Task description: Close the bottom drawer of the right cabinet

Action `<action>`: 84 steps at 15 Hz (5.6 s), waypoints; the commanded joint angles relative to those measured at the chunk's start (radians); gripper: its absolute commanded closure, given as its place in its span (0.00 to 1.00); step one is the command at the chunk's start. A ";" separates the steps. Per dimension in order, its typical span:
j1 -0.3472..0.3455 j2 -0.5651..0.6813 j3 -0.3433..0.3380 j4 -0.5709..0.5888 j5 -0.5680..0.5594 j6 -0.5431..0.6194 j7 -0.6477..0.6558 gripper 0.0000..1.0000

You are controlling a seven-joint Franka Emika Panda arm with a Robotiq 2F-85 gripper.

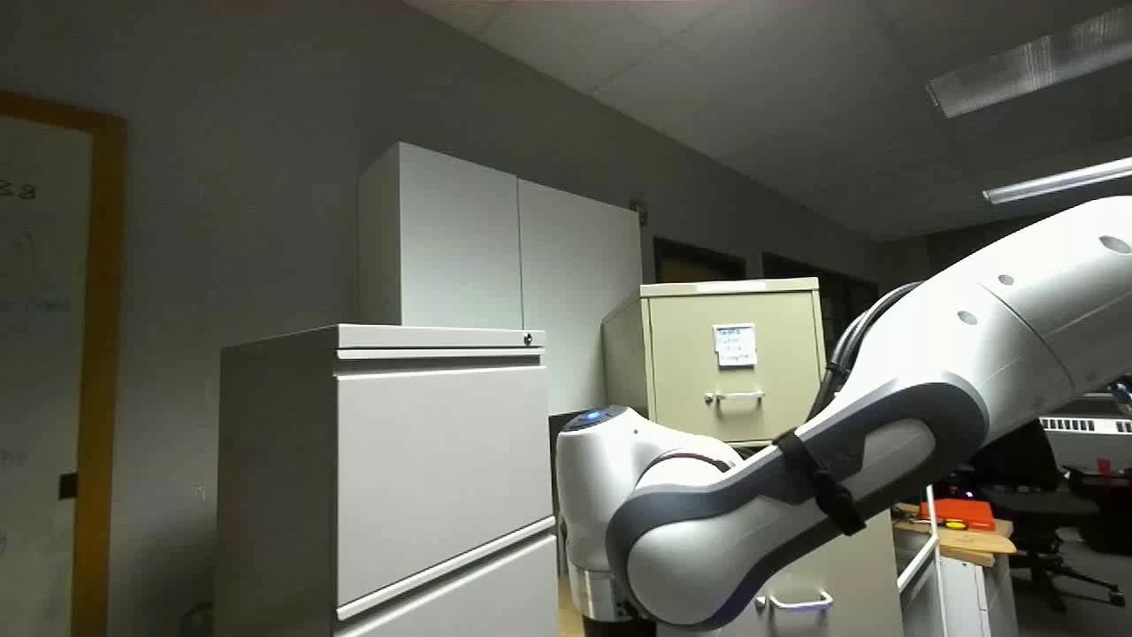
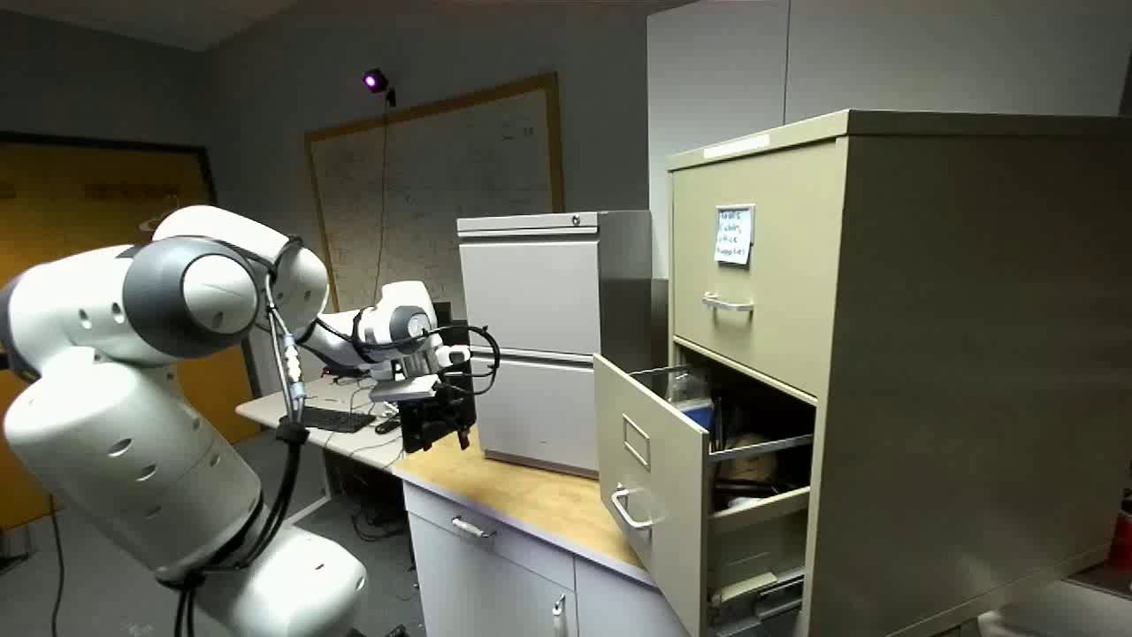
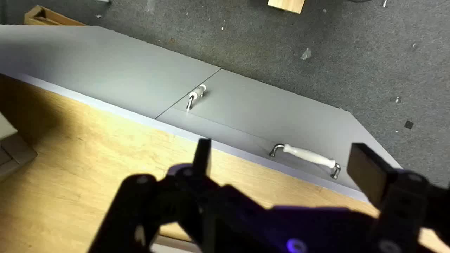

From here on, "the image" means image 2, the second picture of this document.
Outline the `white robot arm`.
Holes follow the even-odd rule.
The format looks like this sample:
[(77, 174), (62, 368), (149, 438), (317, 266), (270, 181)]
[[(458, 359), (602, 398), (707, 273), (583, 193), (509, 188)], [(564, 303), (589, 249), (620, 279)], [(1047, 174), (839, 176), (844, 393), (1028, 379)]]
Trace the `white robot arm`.
[(366, 581), (341, 544), (287, 522), (242, 458), (178, 390), (174, 365), (265, 328), (298, 451), (312, 413), (300, 360), (366, 375), (402, 447), (475, 426), (470, 350), (429, 286), (387, 285), (332, 311), (330, 268), (259, 220), (185, 207), (143, 243), (40, 261), (4, 286), (4, 355), (23, 390), (4, 413), (12, 458), (178, 595), (174, 637), (211, 616), (234, 637), (347, 637)]

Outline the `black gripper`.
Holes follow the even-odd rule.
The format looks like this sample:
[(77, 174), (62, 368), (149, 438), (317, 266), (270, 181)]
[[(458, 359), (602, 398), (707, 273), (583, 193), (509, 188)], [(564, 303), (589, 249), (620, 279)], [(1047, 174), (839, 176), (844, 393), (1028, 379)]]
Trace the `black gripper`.
[(436, 390), (423, 401), (408, 401), (398, 406), (398, 431), (408, 454), (423, 454), (446, 434), (451, 434), (455, 447), (468, 451), (470, 427), (475, 379), (468, 360), (443, 368)]

